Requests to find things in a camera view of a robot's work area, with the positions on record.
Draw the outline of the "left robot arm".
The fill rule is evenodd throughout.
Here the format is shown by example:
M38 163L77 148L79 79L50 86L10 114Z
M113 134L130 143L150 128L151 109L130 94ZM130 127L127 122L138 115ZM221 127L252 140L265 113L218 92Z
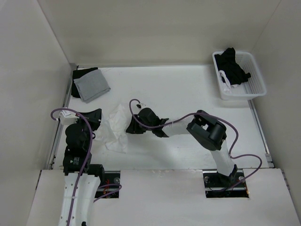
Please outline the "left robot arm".
M88 113L63 110L59 119L66 125L63 158L64 194L60 226L88 226L97 188L105 184L104 168L91 163L91 140L102 120L100 108Z

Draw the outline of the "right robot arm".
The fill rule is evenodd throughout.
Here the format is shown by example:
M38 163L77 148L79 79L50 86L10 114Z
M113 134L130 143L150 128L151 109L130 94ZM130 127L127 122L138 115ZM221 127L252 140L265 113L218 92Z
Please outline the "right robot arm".
M167 138L176 135L192 135L206 150L210 151L217 167L218 181L230 186L235 181L237 166L230 158L226 143L226 127L220 121L202 110L197 115L174 122L169 118L159 118L150 108L142 108L133 114L126 133L143 134L151 131L155 136Z

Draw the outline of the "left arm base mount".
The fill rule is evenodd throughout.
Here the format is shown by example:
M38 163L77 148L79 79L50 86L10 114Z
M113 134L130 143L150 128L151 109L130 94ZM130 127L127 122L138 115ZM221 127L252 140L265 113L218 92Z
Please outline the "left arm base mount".
M118 189L120 184L120 171L105 171L104 178L95 193L95 198L117 199L119 198Z

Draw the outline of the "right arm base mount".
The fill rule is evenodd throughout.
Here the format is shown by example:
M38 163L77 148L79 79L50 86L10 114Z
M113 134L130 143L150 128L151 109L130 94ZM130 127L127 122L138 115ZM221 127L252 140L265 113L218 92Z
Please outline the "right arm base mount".
M206 198L248 198L249 193L245 181L231 188L244 177L243 170L238 170L232 181L223 178L223 175L218 174L215 170L204 171L203 181Z

